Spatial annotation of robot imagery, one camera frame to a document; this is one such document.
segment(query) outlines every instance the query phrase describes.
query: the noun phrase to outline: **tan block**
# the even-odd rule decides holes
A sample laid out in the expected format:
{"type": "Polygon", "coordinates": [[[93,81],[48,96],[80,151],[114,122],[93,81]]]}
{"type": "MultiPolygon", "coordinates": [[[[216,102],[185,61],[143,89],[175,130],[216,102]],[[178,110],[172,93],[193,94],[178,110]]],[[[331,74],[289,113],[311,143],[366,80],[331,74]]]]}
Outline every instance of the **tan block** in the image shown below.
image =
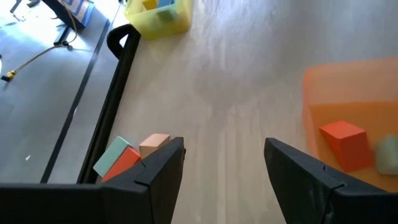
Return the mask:
{"type": "Polygon", "coordinates": [[[149,156],[151,153],[158,150],[158,148],[164,146],[169,141],[169,134],[153,134],[149,136],[139,145],[139,153],[141,155],[141,159],[149,156]]]}

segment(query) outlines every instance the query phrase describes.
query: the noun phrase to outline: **teal block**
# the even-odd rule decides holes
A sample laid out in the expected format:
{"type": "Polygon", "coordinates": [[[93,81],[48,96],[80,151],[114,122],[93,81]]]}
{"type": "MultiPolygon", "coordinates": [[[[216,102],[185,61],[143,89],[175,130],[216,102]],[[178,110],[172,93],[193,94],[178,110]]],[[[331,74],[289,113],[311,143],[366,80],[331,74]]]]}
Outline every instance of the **teal block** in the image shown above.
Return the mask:
{"type": "Polygon", "coordinates": [[[376,150],[376,167],[380,174],[398,175],[398,139],[389,134],[376,150]]]}
{"type": "Polygon", "coordinates": [[[116,137],[93,167],[98,175],[104,177],[128,146],[130,144],[126,140],[120,136],[116,137]]]}

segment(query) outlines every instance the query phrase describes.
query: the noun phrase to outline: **white table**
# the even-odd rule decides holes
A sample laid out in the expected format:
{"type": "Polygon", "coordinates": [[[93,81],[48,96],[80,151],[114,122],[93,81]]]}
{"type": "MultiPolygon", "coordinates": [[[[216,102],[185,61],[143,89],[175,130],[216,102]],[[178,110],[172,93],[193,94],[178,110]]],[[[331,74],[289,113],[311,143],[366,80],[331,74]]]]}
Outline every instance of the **white table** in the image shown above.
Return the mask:
{"type": "Polygon", "coordinates": [[[110,139],[185,138],[173,223],[284,223],[265,138],[305,149],[306,67],[397,55],[398,1],[195,0],[193,8],[187,33],[141,39],[110,139]]]}

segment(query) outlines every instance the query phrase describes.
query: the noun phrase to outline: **yellow container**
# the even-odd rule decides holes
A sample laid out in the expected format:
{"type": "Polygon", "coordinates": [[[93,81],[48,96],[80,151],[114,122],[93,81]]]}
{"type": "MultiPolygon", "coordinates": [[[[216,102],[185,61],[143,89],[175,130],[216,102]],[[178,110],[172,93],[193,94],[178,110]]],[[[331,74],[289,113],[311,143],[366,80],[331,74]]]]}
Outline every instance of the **yellow container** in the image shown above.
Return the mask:
{"type": "Polygon", "coordinates": [[[148,11],[142,1],[128,0],[124,14],[143,38],[151,40],[189,30],[193,0],[175,0],[174,4],[148,11]]]}

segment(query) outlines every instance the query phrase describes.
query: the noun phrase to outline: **orange block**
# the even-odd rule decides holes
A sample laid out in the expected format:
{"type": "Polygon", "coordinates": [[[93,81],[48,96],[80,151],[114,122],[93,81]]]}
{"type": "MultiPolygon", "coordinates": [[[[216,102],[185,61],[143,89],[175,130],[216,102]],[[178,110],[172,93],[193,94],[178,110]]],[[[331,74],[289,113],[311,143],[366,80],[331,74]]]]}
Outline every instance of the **orange block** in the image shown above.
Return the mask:
{"type": "Polygon", "coordinates": [[[346,121],[337,121],[322,126],[320,131],[346,172],[373,166],[373,152],[365,130],[346,121]]]}
{"type": "Polygon", "coordinates": [[[141,157],[138,152],[136,152],[132,147],[127,147],[121,154],[119,159],[117,159],[117,161],[113,164],[110,170],[106,173],[106,175],[102,179],[102,182],[105,182],[110,178],[121,174],[140,160],[141,157]]]}

